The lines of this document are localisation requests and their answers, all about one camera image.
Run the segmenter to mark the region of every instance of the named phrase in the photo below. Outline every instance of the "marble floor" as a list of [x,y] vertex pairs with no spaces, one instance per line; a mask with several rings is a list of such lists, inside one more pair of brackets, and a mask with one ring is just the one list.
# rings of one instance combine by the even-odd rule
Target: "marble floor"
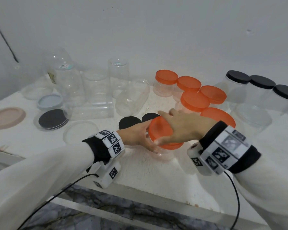
[[[194,219],[138,202],[119,198],[99,191],[74,185],[65,192],[68,199],[90,207],[140,220],[167,229],[178,230],[229,230],[214,223]],[[107,219],[66,208],[53,203],[38,211],[23,230],[140,230]]]

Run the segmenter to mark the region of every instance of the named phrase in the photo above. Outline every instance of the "orange lid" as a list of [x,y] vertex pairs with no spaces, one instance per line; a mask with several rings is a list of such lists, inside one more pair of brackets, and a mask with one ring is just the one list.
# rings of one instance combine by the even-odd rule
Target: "orange lid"
[[234,119],[228,113],[218,108],[214,107],[206,108],[202,111],[200,116],[208,117],[210,119],[214,119],[215,121],[223,121],[224,123],[226,123],[229,126],[232,126],[233,128],[236,127],[236,122],[234,121]]
[[227,98],[226,93],[222,89],[211,85],[202,86],[199,92],[205,95],[212,104],[222,104]]
[[202,112],[210,105],[209,99],[195,90],[183,92],[180,102],[185,108],[194,112]]
[[[172,134],[173,129],[171,128],[169,123],[161,116],[154,118],[149,125],[148,135],[153,142],[162,136],[168,136]],[[169,143],[159,147],[168,150],[175,150],[180,148],[182,145],[183,143]]]
[[201,87],[201,82],[194,77],[182,76],[178,78],[177,86],[183,91],[195,90],[198,92]]
[[178,75],[170,70],[159,70],[156,72],[156,80],[165,85],[174,85],[177,83]]

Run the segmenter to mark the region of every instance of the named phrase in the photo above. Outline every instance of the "table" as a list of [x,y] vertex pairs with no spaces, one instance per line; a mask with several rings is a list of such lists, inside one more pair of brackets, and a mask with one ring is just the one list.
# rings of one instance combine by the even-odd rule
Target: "table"
[[[173,108],[172,97],[163,98],[150,91],[150,95],[140,113],[140,119],[149,112],[168,111]],[[23,108],[27,116],[20,124],[0,130],[0,149],[23,158],[42,153],[48,149],[64,146],[64,130],[73,122],[55,131],[40,131],[33,124],[38,114],[34,101],[26,100],[19,92],[0,101],[0,108],[17,106]],[[91,120],[101,129],[118,129],[122,117]],[[288,153],[288,116],[279,125],[269,127],[258,139],[260,151],[268,151],[277,161],[279,151]],[[109,188],[102,190],[89,178],[78,184],[105,193],[141,202],[154,207],[230,227],[237,213],[237,201],[230,180],[224,175],[205,177],[196,170],[186,154],[191,142],[185,143],[169,162],[152,159],[142,147],[126,148],[119,157],[122,170]],[[237,229],[269,229],[265,221],[240,195],[240,218]]]

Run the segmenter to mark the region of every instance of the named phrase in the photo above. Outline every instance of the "person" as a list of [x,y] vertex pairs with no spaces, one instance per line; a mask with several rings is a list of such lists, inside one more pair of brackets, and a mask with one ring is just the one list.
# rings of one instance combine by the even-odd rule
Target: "person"
[[[167,143],[194,139],[203,144],[203,139],[213,141],[218,135],[216,132],[226,127],[221,121],[217,123],[209,118],[174,109],[169,113],[158,113],[168,121],[173,135],[150,142],[146,138],[150,121],[116,132],[125,145],[141,145],[157,153],[158,145]],[[109,157],[96,150],[97,144],[92,146],[96,140],[91,137],[78,144],[49,150],[1,170],[0,229],[17,229],[50,196],[73,182],[94,162]],[[261,155],[257,150],[254,153],[257,157],[251,160],[244,158],[244,162],[235,170],[238,173],[233,174],[237,189],[271,229],[288,230],[288,174],[282,174],[264,154]]]

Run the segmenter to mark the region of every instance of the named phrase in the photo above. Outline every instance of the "person's right hand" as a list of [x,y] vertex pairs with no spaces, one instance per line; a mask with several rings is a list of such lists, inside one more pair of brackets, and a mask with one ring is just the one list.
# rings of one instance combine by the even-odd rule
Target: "person's right hand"
[[155,140],[156,145],[182,143],[193,139],[200,140],[217,123],[215,120],[197,114],[186,114],[170,109],[169,113],[158,111],[173,129],[173,135]]

